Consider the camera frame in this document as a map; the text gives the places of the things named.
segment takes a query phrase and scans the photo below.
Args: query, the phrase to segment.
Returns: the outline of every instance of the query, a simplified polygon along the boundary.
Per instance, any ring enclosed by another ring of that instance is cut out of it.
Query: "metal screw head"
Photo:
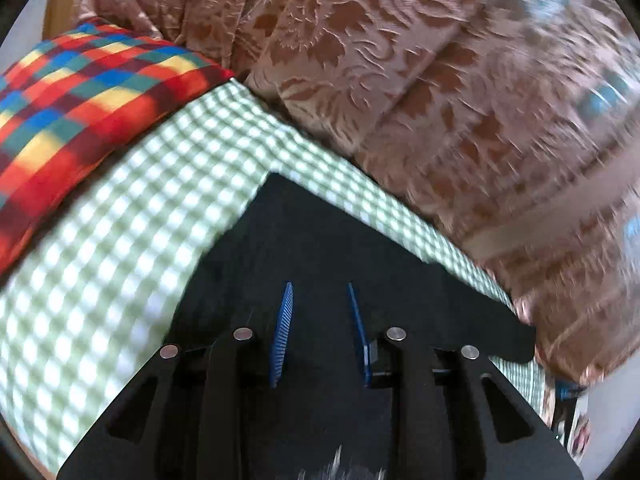
[[[178,347],[176,345],[164,345],[160,349],[160,357],[162,359],[171,359],[178,355]]]
[[[466,345],[462,347],[460,353],[467,359],[478,359],[480,357],[480,351],[473,345]]]
[[[245,326],[236,328],[236,330],[234,331],[234,338],[238,341],[246,341],[248,339],[251,339],[253,336],[254,331]]]
[[[402,339],[406,337],[406,332],[400,327],[393,326],[386,331],[386,336],[391,339],[391,341],[402,341]]]

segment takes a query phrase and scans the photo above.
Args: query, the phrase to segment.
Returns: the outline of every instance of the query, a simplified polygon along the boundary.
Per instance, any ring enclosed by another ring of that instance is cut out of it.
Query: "green checkered sheet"
[[[508,304],[444,236],[232,80],[94,172],[0,292],[0,410],[51,471],[157,351],[199,257],[270,172]],[[496,363],[540,413],[544,372]]]

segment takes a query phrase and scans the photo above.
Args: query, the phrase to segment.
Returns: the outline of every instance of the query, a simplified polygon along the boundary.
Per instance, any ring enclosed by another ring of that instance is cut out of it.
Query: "plaid pillow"
[[[14,64],[0,76],[0,274],[109,153],[231,76],[99,18]]]

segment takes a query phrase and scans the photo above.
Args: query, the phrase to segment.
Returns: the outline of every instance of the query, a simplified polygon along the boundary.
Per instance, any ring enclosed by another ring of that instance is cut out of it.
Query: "colorful plaid fabric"
[[[235,80],[113,158],[69,196],[0,290],[0,411],[53,472],[158,350],[198,259],[270,172],[509,303],[443,235]],[[540,412],[542,369],[495,363]]]
[[[0,273],[36,225],[117,146],[231,72],[96,19],[0,77]]]

